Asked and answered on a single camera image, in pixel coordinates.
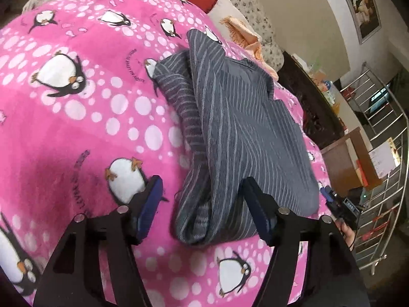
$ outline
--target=framed picture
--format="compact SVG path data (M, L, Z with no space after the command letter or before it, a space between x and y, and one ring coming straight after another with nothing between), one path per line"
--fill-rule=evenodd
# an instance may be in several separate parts
M375 0L346 0L362 45L381 28L378 8Z

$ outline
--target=penguin print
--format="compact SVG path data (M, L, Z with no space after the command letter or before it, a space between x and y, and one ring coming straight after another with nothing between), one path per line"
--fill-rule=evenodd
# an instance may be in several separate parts
M28 33L30 33L35 27L37 26L46 26L48 24L58 24L55 20L55 11L53 10L43 10L42 12L38 13L34 17L34 24L28 30Z
M117 158L105 169L108 188L119 205L128 204L135 194L144 191L147 179L141 168L142 161L132 157Z
M41 67L40 71L31 76L31 82L35 81L56 90L56 93L51 93L48 97L77 94L84 90L86 85L79 56L73 60L59 51Z
M212 30L210 30L207 26L206 26L206 32L205 32L206 36L208 36L210 39L214 40L215 42L218 42L220 45L222 44L222 42L219 40L219 38L217 38L217 36L213 33Z
M161 26L165 36L167 36L167 37L178 37L179 39L181 39L181 36L179 36L176 33L175 22L174 21L172 21L170 19L167 19L167 18L163 18L160 21L160 26Z
M150 79L152 79L153 73L155 71L155 67L156 67L156 64L157 64L157 61L154 60L154 59L146 59L144 61L144 64L145 64L145 69L146 69L146 73L148 74L148 77ZM153 81L153 91L155 92L156 97L158 97L157 89L158 89L159 86L153 79L152 79L152 81Z
M0 109L0 126L6 121L7 115Z
M235 258L228 258L220 260L217 258L219 265L219 294L224 297L238 288L240 292L251 275L251 267L240 257L238 253L233 251Z
M182 5L183 4L191 4L189 1L187 1L187 0L179 0L181 3L182 3Z
M308 158L310 159L311 162L314 162L314 161L315 161L314 155L313 155L311 152L309 152L309 151L308 151Z
M108 25L111 26L132 25L130 20L123 13L117 13L113 10L106 11L105 14L98 19L102 22L108 23Z
M23 250L2 213L0 217L7 229L0 226L0 266L21 295L31 295L38 286L40 269Z

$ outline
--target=bed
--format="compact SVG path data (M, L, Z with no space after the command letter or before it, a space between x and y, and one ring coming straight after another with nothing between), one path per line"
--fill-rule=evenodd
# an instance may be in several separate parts
M164 19L173 30L164 30ZM110 182L110 169L124 163L132 167L126 174L160 175L168 200L159 204L148 237L133 250L153 306L253 303L272 254L263 240L253 236L190 248L171 234L175 195L191 154L179 117L150 75L154 61L188 47L191 28L214 32L227 56L250 59L222 39L200 9L182 0L54 0L1 30L0 265L30 304L72 218L107 214L129 197ZM62 76L53 72L61 66ZM297 98L275 83L274 99L284 102L302 130ZM320 150L303 138L318 185L329 184ZM320 196L312 217L323 214L329 211ZM301 294L306 252L300 243L290 302ZM218 260L234 257L245 260L251 274L223 294ZM113 301L109 278L102 261L105 296Z

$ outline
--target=gray striped cloth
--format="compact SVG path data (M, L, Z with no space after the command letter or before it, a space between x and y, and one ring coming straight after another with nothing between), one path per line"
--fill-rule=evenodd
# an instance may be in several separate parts
M238 197L253 176L263 192L301 216L318 209L318 185L299 126L273 80L257 64L225 56L199 30L189 50L157 63L153 79L181 119L191 147L189 172L178 194L175 234L186 244L213 244L256 234Z

